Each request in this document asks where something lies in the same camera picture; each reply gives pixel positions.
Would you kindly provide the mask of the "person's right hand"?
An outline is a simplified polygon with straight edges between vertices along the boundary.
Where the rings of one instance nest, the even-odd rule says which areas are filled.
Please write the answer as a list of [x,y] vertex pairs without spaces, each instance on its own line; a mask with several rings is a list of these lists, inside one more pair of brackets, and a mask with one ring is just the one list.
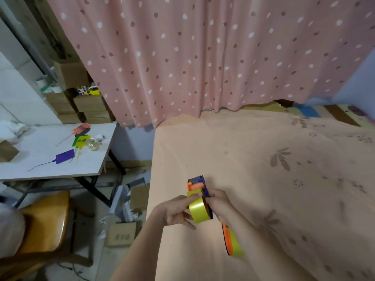
[[206,202],[218,220],[227,226],[231,225],[231,220],[237,214],[236,208],[230,202],[226,192],[221,189],[208,189],[209,197]]

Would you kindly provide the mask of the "person's left hand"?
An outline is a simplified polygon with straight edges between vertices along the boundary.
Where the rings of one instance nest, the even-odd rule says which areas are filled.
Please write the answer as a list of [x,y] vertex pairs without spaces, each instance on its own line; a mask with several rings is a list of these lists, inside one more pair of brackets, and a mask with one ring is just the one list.
[[180,206],[179,200],[180,196],[177,196],[158,205],[158,208],[161,209],[164,226],[180,224],[191,230],[196,230],[196,227],[191,223],[193,218],[187,212],[189,206]]

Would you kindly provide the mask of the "blue orange tape dispenser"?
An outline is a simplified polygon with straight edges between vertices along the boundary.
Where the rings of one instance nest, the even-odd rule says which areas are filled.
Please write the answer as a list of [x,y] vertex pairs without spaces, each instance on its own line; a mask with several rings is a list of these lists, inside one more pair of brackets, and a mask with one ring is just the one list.
[[[203,189],[205,198],[209,197],[209,192],[202,175],[189,179],[187,182],[187,188],[188,192],[194,189]],[[227,254],[229,256],[243,255],[243,251],[234,232],[224,223],[222,223],[222,231]]]

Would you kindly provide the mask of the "person's right forearm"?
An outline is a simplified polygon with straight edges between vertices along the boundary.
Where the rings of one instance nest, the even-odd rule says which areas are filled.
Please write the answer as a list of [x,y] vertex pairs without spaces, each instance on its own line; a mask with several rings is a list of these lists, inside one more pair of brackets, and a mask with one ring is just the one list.
[[229,228],[260,281],[317,281],[239,212],[229,218]]

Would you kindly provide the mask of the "person's left forearm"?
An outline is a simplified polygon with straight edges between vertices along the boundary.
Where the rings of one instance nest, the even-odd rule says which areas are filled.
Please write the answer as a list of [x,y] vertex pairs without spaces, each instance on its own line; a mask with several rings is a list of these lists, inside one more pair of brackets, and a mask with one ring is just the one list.
[[166,207],[161,203],[151,212],[137,238],[114,270],[110,281],[155,281],[165,226]]

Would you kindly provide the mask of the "cardboard sheet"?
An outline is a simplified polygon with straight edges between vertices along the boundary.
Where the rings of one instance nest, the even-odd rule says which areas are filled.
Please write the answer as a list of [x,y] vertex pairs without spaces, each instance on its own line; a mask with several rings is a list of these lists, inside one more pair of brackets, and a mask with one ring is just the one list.
[[146,211],[148,206],[150,184],[130,189],[130,210],[133,213]]

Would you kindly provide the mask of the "flat cardboard box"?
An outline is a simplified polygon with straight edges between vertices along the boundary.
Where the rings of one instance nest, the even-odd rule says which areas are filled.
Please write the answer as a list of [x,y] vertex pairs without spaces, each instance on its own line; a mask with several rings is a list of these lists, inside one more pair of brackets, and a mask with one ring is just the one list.
[[129,247],[135,240],[136,222],[115,223],[106,233],[105,246],[108,248]]

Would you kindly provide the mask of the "peach floral bedsheet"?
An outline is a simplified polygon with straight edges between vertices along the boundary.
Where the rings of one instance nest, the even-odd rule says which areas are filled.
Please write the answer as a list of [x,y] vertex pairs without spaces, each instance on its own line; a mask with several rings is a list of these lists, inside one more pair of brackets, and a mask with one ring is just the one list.
[[319,281],[375,281],[375,127],[240,110],[155,133],[147,218],[188,179],[231,203]]

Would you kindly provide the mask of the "pink dotted curtain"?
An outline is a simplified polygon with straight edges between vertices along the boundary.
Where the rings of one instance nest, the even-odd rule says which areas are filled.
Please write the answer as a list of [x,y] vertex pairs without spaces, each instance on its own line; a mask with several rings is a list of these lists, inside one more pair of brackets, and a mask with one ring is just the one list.
[[47,0],[119,124],[339,92],[375,0]]

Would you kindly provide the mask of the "yellow wooden chair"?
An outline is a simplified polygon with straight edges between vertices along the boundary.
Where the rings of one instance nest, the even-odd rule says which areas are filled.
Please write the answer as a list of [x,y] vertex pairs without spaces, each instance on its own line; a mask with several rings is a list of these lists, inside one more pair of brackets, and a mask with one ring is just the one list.
[[93,259],[74,253],[77,214],[93,218],[70,197],[69,191],[36,201],[20,209],[26,231],[14,256],[0,259],[0,281],[21,281],[52,263],[91,267]]

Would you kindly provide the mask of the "white folding table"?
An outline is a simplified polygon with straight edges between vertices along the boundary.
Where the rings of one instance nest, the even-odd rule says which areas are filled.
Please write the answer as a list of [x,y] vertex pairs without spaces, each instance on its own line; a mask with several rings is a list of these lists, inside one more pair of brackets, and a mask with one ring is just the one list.
[[[104,140],[97,151],[91,151],[83,147],[76,152],[71,162],[65,161],[60,164],[53,162],[57,154],[70,151],[73,148],[73,130],[79,124],[45,125],[31,127],[15,147],[19,154],[10,162],[0,163],[0,184],[13,181],[30,181],[25,191],[20,190],[22,197],[18,204],[21,204],[27,194],[50,192],[58,190],[86,189],[97,199],[110,207],[117,187],[126,174],[125,168],[116,158],[111,149],[112,140],[117,122],[105,124],[91,124],[91,136],[103,135]],[[105,187],[112,187],[110,198],[107,198],[96,186],[99,176],[104,169],[108,170],[106,159],[118,170],[118,175],[112,184]],[[77,185],[64,185],[60,187],[42,187],[36,189],[34,186],[40,180],[46,179],[73,179]]]

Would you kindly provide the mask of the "large brown cardboard box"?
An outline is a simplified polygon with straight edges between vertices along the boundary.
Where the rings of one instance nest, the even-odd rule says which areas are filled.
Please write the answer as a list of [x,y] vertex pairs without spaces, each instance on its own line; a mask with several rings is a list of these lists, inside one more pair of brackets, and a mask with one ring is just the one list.
[[82,61],[58,60],[53,63],[57,81],[64,90],[89,86],[88,73]]

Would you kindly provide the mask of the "white cloth bundle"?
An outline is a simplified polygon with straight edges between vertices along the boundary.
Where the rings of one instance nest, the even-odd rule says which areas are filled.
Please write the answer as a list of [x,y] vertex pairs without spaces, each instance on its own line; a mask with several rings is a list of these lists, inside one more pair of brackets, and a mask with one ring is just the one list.
[[14,256],[19,250],[26,230],[21,211],[0,203],[0,259]]

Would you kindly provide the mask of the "crumpled white cloth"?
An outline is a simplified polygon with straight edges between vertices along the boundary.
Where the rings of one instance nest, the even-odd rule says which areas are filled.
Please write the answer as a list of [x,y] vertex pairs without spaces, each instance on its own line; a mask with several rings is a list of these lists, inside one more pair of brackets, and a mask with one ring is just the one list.
[[12,121],[0,121],[0,143],[7,141],[14,145],[19,141],[19,137],[30,129],[29,126]]

